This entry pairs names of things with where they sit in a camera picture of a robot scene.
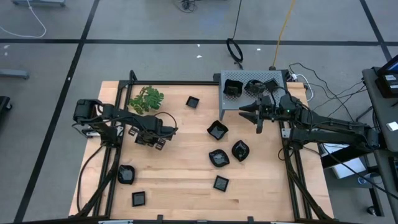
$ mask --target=green plant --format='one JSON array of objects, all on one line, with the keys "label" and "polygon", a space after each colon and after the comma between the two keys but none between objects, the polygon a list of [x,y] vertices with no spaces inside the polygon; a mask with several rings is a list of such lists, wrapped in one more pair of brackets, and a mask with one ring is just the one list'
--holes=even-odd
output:
[{"label": "green plant", "polygon": [[152,86],[142,87],[139,95],[134,99],[130,99],[129,103],[137,114],[149,112],[149,109],[158,110],[161,102],[164,99],[164,94],[159,93],[157,89]]}]

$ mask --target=yellow cable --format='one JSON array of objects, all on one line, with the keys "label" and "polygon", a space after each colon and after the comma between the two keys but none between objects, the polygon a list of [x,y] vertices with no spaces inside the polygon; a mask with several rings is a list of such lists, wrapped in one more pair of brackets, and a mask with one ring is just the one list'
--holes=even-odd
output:
[{"label": "yellow cable", "polygon": [[278,38],[278,43],[277,43],[277,45],[276,45],[274,63],[272,63],[272,66],[273,66],[273,67],[275,67],[276,58],[278,57],[279,43],[280,43],[280,40],[281,40],[281,38],[282,38],[282,34],[284,33],[286,23],[287,23],[287,21],[289,20],[290,13],[291,13],[292,10],[293,10],[293,6],[294,6],[294,3],[295,3],[295,2],[296,2],[296,0],[292,0],[292,3],[290,4],[290,9],[289,9],[289,11],[288,11],[288,13],[287,13],[287,15],[286,15],[286,19],[285,19],[284,25],[282,26],[282,30],[280,31],[279,38]]}]

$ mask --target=white cable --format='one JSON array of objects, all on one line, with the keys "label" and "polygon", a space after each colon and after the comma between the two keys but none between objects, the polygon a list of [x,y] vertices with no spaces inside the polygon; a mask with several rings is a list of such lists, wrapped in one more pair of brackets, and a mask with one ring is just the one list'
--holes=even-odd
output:
[{"label": "white cable", "polygon": [[27,1],[27,4],[28,4],[29,9],[30,9],[30,11],[32,12],[33,16],[35,16],[36,19],[37,19],[37,21],[40,23],[40,25],[42,25],[42,27],[43,27],[43,29],[44,29],[43,34],[40,35],[40,36],[19,35],[19,34],[15,34],[15,33],[13,33],[13,32],[9,32],[9,31],[7,31],[5,28],[3,28],[3,27],[1,27],[1,26],[0,26],[0,29],[2,29],[4,32],[6,32],[6,33],[8,33],[8,34],[11,34],[11,35],[14,35],[14,36],[17,36],[17,37],[42,38],[42,37],[45,35],[45,33],[47,33],[47,29],[46,29],[45,26],[43,25],[42,21],[40,21],[40,19],[36,16],[35,12],[33,11],[32,6],[30,6],[29,0],[26,0],[26,1]]},{"label": "white cable", "polygon": [[309,89],[310,89],[310,91],[311,91],[311,98],[308,99],[307,101],[312,100],[312,98],[313,98],[313,91],[312,91],[311,85],[310,85],[310,83],[308,82],[307,78],[305,78],[305,76],[303,76],[302,74],[292,74],[292,77],[293,77],[294,80],[297,80],[297,77],[303,77],[303,78],[305,79],[305,81],[307,82],[307,85],[308,85],[308,87],[309,87]]}]

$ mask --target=gray floor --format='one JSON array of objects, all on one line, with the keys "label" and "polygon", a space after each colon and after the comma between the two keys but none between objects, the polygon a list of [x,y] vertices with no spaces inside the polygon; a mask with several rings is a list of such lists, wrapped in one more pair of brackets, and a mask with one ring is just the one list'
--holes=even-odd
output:
[{"label": "gray floor", "polygon": [[[366,2],[384,40],[398,41],[394,17],[398,2]],[[68,0],[66,8],[35,7],[47,26],[45,38],[79,39],[92,3],[93,0]],[[194,13],[184,14],[171,1],[101,0],[88,38],[226,39],[232,36],[238,0],[203,0],[197,5]],[[244,0],[236,39],[276,40],[289,5],[289,0]],[[41,33],[30,11],[9,1],[0,2],[0,26],[18,34]],[[0,39],[3,38],[15,37],[0,31]],[[357,0],[297,1],[283,39],[377,41]],[[274,45],[241,45],[241,48],[246,70],[267,70],[271,65]],[[30,72],[29,80],[0,79],[0,95],[10,96],[14,105],[0,129],[3,180],[0,223],[12,222],[15,217],[75,50],[76,44],[0,44],[0,68]],[[393,56],[398,54],[398,47],[389,50]],[[381,66],[386,59],[379,46],[281,46],[276,67],[288,68],[295,62],[316,70],[334,92],[341,92],[360,81],[362,69]],[[322,84],[312,72],[299,66],[292,68],[309,82]],[[24,221],[68,215],[86,142],[70,127],[76,100],[96,98],[102,81],[126,79],[130,69],[140,80],[211,80],[213,73],[238,67],[225,45],[86,44]],[[316,86],[313,89],[312,108],[327,100],[322,89]],[[346,105],[353,117],[357,117],[370,105],[368,94],[359,93]],[[328,115],[338,106],[338,101],[331,101],[316,112]],[[349,119],[343,109],[332,117]],[[370,114],[361,121],[371,124]],[[325,173],[326,179],[334,178],[329,170]],[[379,218],[364,211],[371,203],[368,190],[330,184],[329,192],[335,217],[342,221],[393,222],[383,194],[386,217]]]}]

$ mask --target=wooden tabletop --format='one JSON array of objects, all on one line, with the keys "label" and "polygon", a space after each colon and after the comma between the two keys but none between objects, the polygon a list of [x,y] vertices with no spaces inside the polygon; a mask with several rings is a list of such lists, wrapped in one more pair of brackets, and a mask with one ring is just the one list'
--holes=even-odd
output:
[{"label": "wooden tabletop", "polygon": [[[98,99],[113,104],[117,86],[118,82],[103,82]],[[287,86],[292,95],[306,102],[302,83],[288,83]],[[131,97],[141,88],[134,85]],[[133,166],[136,179],[132,185],[116,181],[111,218],[155,220],[157,215],[163,215],[165,220],[244,221],[248,216],[253,216],[255,221],[294,220],[285,162],[277,157],[282,147],[278,123],[265,121],[262,134],[256,134],[256,127],[237,111],[226,111],[222,123],[229,131],[217,141],[206,129],[218,119],[218,86],[159,85],[154,88],[165,95],[157,112],[172,114],[178,131],[161,151],[135,144],[135,137],[125,133],[120,164]],[[185,105],[189,96],[200,99],[196,109]],[[159,118],[166,126],[174,125],[165,114],[160,114]],[[250,148],[249,156],[242,162],[231,153],[238,140],[243,140]],[[88,140],[82,164],[99,145],[99,138]],[[306,146],[317,150],[315,144]],[[215,149],[224,150],[230,164],[216,168],[208,156]],[[83,173],[80,206],[98,186],[104,152],[103,149],[94,157]],[[326,214],[333,217],[319,156],[305,150],[300,153],[308,191]],[[213,188],[217,175],[229,179],[226,192]],[[146,192],[146,205],[132,207],[131,193],[140,191]],[[107,196],[108,188],[103,192],[102,214]],[[302,201],[300,193],[297,199]],[[302,203],[300,206],[301,217],[304,217]],[[70,214],[76,213],[75,192]]]}]

